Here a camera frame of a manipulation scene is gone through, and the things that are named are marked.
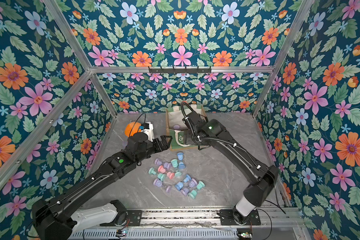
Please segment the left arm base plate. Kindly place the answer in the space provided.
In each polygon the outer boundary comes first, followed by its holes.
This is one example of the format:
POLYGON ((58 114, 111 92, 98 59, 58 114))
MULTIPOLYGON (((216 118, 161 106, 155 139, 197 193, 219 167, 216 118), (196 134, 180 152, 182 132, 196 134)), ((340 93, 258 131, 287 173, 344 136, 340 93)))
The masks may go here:
POLYGON ((125 213, 117 215, 110 223, 100 224, 101 227, 137 227, 142 220, 142 210, 127 210, 125 213))

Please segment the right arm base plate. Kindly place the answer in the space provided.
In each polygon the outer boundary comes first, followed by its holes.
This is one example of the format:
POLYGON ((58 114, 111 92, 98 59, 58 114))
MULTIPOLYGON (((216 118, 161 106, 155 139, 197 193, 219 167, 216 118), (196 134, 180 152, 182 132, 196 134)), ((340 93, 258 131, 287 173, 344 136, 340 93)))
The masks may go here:
POLYGON ((217 215, 220 217, 222 226, 260 226, 261 219, 257 210, 253 210, 248 216, 242 216, 236 210, 221 209, 217 215))

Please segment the green canvas Christmas bag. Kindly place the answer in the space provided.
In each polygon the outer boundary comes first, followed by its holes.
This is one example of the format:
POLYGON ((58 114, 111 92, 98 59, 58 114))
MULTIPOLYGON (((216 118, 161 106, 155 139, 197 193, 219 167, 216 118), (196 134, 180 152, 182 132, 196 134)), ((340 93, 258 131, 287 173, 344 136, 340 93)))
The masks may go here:
POLYGON ((187 149, 197 149, 195 145, 185 145, 183 143, 184 131, 187 130, 186 124, 183 122, 183 114, 180 106, 174 106, 166 109, 166 126, 167 134, 173 137, 170 150, 171 151, 182 151, 187 149), (174 130, 173 126, 179 125, 179 130, 174 130))

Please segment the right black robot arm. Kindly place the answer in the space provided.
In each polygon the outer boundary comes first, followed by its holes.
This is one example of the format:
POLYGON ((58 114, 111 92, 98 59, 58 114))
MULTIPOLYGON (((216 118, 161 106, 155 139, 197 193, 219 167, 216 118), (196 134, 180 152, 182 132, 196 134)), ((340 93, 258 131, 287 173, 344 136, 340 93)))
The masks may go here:
POLYGON ((198 150, 213 147, 230 160, 246 177, 249 185, 242 198, 233 208, 233 219, 238 224, 247 222, 250 213, 261 207, 274 189, 279 171, 267 166, 242 147, 219 121, 203 118, 187 102, 180 105, 187 126, 184 138, 186 145, 197 146, 198 150))

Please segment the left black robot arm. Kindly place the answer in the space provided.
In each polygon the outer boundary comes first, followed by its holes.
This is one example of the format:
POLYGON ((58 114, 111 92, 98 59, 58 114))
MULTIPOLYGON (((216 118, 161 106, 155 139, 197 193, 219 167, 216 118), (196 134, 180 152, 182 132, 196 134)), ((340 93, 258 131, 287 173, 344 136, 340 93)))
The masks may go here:
POLYGON ((66 240, 78 221, 73 214, 98 192, 123 178, 153 154, 170 148, 171 136, 162 135, 150 141, 145 133, 128 138, 127 146, 108 157, 89 177, 49 201, 39 200, 32 206, 33 227, 41 240, 66 240))

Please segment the blue hourglass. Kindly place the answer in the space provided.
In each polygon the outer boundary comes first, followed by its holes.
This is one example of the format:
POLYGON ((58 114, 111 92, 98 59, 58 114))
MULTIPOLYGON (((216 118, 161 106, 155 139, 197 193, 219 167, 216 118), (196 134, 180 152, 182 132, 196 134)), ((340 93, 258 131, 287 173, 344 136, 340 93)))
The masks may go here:
POLYGON ((178 190, 178 191, 181 191, 181 189, 184 187, 184 184, 183 182, 177 182, 175 184, 175 188, 178 190))
POLYGON ((183 152, 178 152, 177 153, 177 158, 179 161, 183 161, 184 160, 184 153, 183 152))

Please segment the blue hourglass bottom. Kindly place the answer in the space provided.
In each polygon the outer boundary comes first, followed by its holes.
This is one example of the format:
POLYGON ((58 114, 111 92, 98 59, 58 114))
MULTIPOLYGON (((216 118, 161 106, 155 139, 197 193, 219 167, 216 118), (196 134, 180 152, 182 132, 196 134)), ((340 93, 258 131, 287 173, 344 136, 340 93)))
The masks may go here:
POLYGON ((178 190, 178 191, 181 191, 181 189, 184 187, 184 184, 183 182, 177 182, 175 184, 175 188, 178 190))

